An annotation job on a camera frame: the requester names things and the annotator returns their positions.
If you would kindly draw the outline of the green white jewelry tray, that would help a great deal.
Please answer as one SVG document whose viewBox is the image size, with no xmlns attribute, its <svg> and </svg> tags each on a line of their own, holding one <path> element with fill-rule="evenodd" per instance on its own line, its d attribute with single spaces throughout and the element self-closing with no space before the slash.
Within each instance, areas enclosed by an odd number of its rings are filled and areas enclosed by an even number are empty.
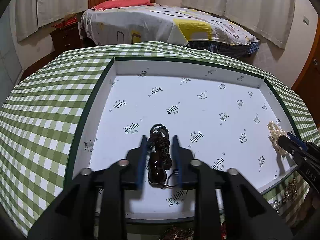
<svg viewBox="0 0 320 240">
<path fill-rule="evenodd" d="M 262 194 L 296 169 L 273 148 L 268 124 L 297 134 L 289 111 L 261 74 L 168 58 L 116 57 L 104 64 L 77 125 L 65 182 L 108 168 L 163 124 L 169 137 L 208 164 L 236 168 Z"/>
</svg>

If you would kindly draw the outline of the bed with patterned sheet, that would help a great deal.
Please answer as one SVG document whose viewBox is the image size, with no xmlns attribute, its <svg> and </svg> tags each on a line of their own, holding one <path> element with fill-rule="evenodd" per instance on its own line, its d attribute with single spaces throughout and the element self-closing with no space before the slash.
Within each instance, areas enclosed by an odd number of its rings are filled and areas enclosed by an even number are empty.
<svg viewBox="0 0 320 240">
<path fill-rule="evenodd" d="M 235 59 L 259 50 L 259 40 L 239 25 L 209 13 L 160 4 L 112 9 L 93 7 L 81 30 L 97 46 L 161 41 Z"/>
</svg>

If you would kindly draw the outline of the red ribbon gold ornament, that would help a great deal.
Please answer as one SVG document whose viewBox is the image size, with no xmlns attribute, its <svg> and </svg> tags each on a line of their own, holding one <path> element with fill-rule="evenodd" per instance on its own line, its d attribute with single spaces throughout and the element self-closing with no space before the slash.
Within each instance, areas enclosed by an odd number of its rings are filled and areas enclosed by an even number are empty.
<svg viewBox="0 0 320 240">
<path fill-rule="evenodd" d="M 193 240 L 193 229 L 172 226 L 165 229 L 158 238 L 159 240 Z"/>
</svg>

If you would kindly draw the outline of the green checkered tablecloth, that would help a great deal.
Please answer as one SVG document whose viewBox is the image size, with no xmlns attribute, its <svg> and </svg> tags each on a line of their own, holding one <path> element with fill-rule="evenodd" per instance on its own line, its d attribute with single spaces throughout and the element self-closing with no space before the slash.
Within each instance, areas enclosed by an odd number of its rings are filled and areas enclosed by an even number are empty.
<svg viewBox="0 0 320 240">
<path fill-rule="evenodd" d="M 63 188 L 76 126 L 99 77 L 113 58 L 131 56 L 196 60 L 260 74 L 284 102 L 300 136 L 319 143 L 303 100 L 250 64 L 156 41 L 70 50 L 16 85 L 1 107 L 1 205 L 22 235 Z"/>
</svg>

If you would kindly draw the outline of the brown wooden door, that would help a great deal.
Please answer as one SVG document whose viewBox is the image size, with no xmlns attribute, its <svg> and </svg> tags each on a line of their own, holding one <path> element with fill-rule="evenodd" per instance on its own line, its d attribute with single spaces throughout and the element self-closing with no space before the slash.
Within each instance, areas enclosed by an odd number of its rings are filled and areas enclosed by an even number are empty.
<svg viewBox="0 0 320 240">
<path fill-rule="evenodd" d="M 302 98 L 315 121 L 316 127 L 319 128 L 319 24 L 310 54 L 293 84 L 292 90 Z"/>
</svg>

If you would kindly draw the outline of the red box on nightstand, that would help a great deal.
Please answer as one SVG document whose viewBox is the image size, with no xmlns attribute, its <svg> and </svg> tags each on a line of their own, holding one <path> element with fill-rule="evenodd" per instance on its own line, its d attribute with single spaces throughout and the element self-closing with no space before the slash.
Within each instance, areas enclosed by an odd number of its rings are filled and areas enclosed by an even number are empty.
<svg viewBox="0 0 320 240">
<path fill-rule="evenodd" d="M 55 29 L 63 29 L 69 25 L 78 23 L 78 17 L 76 13 L 66 15 L 60 23 L 54 25 Z"/>
</svg>

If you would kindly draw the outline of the dark wooden nightstand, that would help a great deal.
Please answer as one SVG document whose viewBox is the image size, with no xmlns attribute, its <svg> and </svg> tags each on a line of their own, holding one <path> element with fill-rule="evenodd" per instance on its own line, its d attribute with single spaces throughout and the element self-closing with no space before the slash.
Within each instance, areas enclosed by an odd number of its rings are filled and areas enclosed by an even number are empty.
<svg viewBox="0 0 320 240">
<path fill-rule="evenodd" d="M 64 28 L 57 28 L 52 31 L 50 35 L 56 55 L 82 47 L 79 26 L 77 23 L 68 25 Z"/>
</svg>

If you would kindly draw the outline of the white curtain left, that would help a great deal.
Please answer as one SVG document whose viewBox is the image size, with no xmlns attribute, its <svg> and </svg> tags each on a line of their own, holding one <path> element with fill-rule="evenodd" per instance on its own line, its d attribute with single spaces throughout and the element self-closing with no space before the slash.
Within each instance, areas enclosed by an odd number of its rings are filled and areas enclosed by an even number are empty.
<svg viewBox="0 0 320 240">
<path fill-rule="evenodd" d="M 18 42 L 44 25 L 88 8 L 87 0 L 16 0 L 15 23 Z"/>
</svg>

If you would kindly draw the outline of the white curtain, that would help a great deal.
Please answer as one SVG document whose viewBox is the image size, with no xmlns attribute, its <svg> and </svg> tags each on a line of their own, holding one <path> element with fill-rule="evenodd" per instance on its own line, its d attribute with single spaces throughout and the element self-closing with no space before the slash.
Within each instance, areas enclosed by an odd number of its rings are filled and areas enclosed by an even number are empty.
<svg viewBox="0 0 320 240">
<path fill-rule="evenodd" d="M 289 38 L 295 0 L 182 0 L 184 7 L 223 16 L 281 49 Z"/>
<path fill-rule="evenodd" d="M 18 42 L 44 25 L 88 8 L 87 0 L 16 0 L 15 23 Z"/>
</svg>

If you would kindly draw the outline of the red pillow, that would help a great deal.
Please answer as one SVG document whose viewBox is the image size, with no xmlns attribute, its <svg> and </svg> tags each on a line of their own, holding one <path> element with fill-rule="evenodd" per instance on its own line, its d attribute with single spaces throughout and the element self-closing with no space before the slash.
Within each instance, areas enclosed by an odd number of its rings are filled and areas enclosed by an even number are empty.
<svg viewBox="0 0 320 240">
<path fill-rule="evenodd" d="M 92 10 L 106 10 L 113 8 L 124 8 L 124 7 L 132 7 L 132 6 L 141 6 L 141 5 L 153 5 L 149 0 L 111 0 L 104 1 L 98 5 L 92 7 Z"/>
</svg>

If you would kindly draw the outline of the white curtain right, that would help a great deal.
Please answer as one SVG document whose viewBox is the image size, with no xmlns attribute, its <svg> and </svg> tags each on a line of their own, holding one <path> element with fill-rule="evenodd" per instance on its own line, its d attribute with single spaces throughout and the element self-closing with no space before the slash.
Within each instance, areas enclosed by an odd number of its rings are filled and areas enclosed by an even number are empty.
<svg viewBox="0 0 320 240">
<path fill-rule="evenodd" d="M 184 7 L 223 16 L 281 49 L 289 38 L 295 0 L 182 0 Z"/>
</svg>

